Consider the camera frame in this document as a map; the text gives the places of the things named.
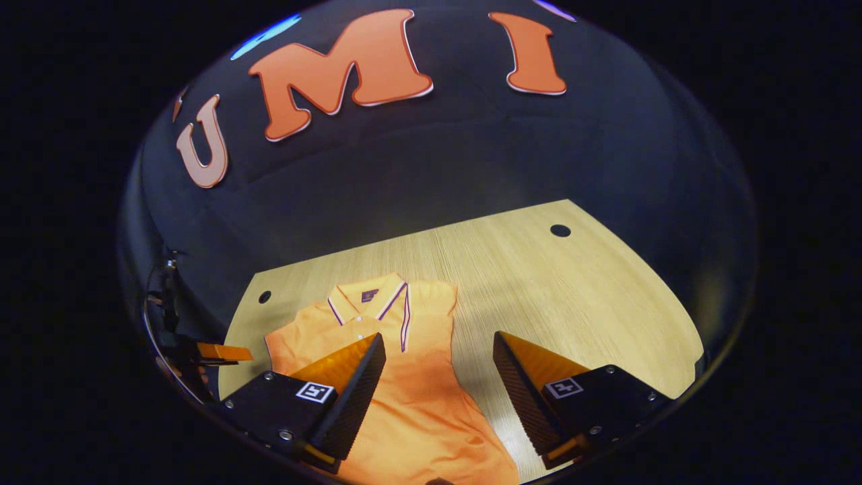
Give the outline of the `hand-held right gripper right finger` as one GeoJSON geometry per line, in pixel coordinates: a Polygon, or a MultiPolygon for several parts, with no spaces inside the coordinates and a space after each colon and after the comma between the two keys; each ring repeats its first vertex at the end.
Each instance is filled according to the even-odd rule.
{"type": "Polygon", "coordinates": [[[586,368],[503,331],[494,334],[492,357],[548,470],[622,444],[673,402],[621,366],[586,368]]]}

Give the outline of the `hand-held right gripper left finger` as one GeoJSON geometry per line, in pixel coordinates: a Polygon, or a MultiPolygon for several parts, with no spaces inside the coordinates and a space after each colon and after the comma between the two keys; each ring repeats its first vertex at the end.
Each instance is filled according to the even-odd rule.
{"type": "Polygon", "coordinates": [[[262,448],[336,474],[354,446],[385,362],[384,338],[375,333],[292,374],[262,372],[215,410],[262,448]]]}

